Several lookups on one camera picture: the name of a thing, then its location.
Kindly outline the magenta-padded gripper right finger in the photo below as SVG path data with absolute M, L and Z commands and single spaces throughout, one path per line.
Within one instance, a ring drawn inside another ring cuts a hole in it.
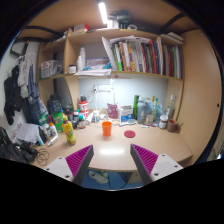
M 157 155 L 135 144 L 130 146 L 130 154 L 135 162 L 144 185 L 164 178 L 182 169 L 182 166 L 167 154 Z

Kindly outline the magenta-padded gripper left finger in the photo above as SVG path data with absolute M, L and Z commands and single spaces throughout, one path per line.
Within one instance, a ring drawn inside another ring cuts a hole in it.
M 93 146 L 89 145 L 67 157 L 57 157 L 45 168 L 45 171 L 81 185 L 93 155 Z

